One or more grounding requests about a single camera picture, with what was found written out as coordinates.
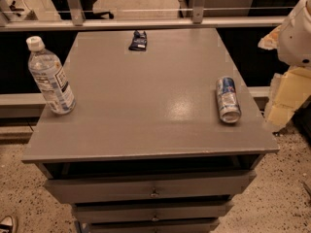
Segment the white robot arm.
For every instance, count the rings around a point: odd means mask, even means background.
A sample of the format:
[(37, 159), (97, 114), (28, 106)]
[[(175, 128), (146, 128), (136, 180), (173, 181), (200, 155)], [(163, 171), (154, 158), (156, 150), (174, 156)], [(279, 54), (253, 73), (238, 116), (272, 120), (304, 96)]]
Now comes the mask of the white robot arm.
[(277, 132), (311, 96), (311, 0), (299, 0), (258, 47), (277, 50), (279, 60), (289, 65), (284, 75), (272, 79), (264, 109), (265, 126)]

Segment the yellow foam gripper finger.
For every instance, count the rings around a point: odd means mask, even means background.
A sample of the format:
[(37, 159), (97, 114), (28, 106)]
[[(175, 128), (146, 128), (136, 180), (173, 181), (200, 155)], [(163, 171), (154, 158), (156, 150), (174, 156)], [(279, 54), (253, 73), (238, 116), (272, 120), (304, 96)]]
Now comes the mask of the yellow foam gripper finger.
[(267, 127), (285, 127), (294, 113), (311, 96), (311, 68), (291, 66), (275, 74), (270, 83), (268, 102), (264, 109)]
[(264, 50), (276, 50), (279, 46), (279, 33), (281, 26), (275, 27), (259, 40), (258, 47)]

